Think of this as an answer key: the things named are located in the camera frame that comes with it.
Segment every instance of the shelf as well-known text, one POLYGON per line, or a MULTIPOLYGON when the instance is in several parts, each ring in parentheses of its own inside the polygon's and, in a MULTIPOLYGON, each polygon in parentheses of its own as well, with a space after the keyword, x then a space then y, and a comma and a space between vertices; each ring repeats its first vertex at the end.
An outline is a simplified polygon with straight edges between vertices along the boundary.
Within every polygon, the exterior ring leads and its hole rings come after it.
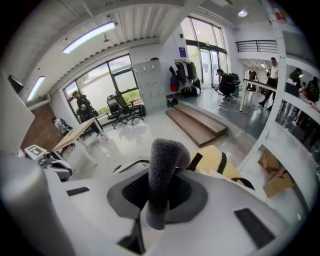
POLYGON ((294 179, 309 210, 317 197, 317 163, 288 130, 274 122, 263 145, 281 162, 294 179))
POLYGON ((281 23, 278 23, 278 26, 281 31, 295 33, 295 34, 303 36, 302 31, 297 26, 293 26, 293 25, 289 25, 289 24, 281 24, 281 23))
POLYGON ((301 111, 305 112, 309 117, 311 117, 320 125, 320 112, 318 112, 314 107, 307 104, 302 99, 295 97, 287 92, 283 93, 282 99, 286 102, 291 103, 301 111))

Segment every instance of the wooden step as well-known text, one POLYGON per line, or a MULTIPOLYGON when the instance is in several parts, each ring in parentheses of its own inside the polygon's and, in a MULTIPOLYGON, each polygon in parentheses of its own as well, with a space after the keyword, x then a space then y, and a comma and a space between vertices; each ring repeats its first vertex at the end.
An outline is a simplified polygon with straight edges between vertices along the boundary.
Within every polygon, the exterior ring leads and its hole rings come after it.
POLYGON ((189 107, 184 104, 178 104, 178 105, 175 105, 174 108, 178 109, 179 111, 183 112, 194 121, 198 122, 201 126, 206 128, 208 132, 215 135, 216 138, 224 135, 228 130, 226 126, 224 126, 217 120, 199 112, 198 110, 192 107, 189 107))
POLYGON ((199 147, 203 147, 213 142, 216 137, 197 121, 176 108, 166 110, 165 113, 190 137, 199 147))

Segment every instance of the railing on upper floor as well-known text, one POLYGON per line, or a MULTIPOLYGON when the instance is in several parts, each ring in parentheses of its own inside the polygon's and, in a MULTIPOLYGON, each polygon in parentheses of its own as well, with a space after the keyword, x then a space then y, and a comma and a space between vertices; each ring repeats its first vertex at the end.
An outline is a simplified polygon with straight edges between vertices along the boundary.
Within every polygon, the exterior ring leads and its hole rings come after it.
POLYGON ((278 53, 278 46, 275 40, 247 40, 235 42, 238 52, 265 52, 278 53))

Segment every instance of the black office chair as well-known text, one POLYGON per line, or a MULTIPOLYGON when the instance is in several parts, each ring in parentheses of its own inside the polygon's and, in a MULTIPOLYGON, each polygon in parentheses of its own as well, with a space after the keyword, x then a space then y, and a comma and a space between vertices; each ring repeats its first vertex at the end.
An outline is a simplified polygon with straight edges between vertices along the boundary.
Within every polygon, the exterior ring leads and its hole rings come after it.
POLYGON ((123 114, 125 116, 129 116, 126 121, 132 120, 131 124, 134 125, 135 119, 144 119, 141 115, 140 105, 134 105, 134 101, 131 101, 130 104, 127 104, 121 94, 115 95, 114 98, 120 104, 123 114))
POLYGON ((124 121, 125 117, 124 116, 121 117, 121 115, 123 114, 123 111, 119 103, 116 101, 115 97, 113 95, 110 95, 107 98, 106 103, 108 104, 110 109, 110 113, 109 112, 106 113, 108 115, 108 120, 113 120, 113 119, 116 120, 116 122, 112 124, 113 129, 116 129, 116 125, 119 123, 126 125, 127 122, 124 121))

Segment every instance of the trees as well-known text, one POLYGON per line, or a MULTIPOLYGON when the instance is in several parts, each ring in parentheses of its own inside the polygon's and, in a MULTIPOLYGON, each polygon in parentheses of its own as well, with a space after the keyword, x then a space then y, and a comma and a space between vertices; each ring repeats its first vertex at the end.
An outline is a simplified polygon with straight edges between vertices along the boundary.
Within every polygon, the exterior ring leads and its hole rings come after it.
POLYGON ((83 76, 76 80, 78 85, 84 85, 89 78, 89 73, 85 73, 83 76))

